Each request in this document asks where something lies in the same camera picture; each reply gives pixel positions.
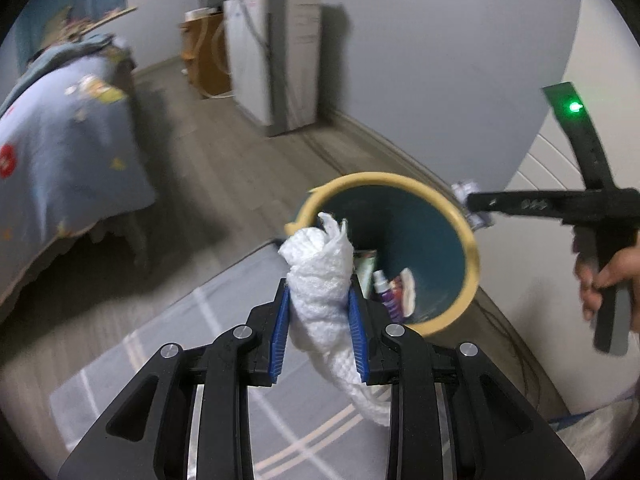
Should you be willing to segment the person's right hand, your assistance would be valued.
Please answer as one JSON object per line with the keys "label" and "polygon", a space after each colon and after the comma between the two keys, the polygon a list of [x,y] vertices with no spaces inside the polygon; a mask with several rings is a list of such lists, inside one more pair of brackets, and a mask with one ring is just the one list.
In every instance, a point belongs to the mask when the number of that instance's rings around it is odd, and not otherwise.
{"label": "person's right hand", "polygon": [[579,282],[579,298],[582,302],[582,315],[590,321],[600,310],[603,296],[602,290],[620,283],[631,284],[631,333],[639,333],[639,278],[640,249],[638,246],[627,247],[616,252],[611,261],[599,272],[594,272],[587,260],[578,254],[574,273]]}

